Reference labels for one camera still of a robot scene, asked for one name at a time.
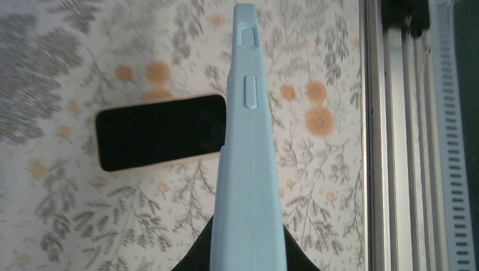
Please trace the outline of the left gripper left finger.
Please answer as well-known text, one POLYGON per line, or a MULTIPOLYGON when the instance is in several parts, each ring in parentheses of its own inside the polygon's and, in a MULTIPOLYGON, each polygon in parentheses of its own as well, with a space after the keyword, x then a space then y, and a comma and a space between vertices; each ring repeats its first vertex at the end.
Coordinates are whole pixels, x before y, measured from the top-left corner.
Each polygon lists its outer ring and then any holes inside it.
POLYGON ((172 271, 209 271, 213 217, 172 271))

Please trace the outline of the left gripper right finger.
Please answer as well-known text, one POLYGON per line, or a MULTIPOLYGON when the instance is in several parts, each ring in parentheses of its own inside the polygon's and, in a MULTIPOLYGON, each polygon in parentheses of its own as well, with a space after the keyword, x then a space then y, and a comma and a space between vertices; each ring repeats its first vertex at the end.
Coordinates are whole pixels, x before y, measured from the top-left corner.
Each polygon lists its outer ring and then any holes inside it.
POLYGON ((306 256, 292 234, 284 227, 287 271, 320 271, 306 256))

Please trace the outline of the light blue phone case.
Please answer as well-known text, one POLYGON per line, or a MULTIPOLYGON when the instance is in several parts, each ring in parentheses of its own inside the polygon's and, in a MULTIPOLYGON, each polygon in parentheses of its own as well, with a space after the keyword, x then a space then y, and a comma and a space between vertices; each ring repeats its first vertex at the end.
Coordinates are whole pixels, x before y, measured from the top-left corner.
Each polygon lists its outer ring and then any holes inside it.
POLYGON ((235 5, 232 34, 210 269, 287 270, 272 118, 255 5, 235 5))

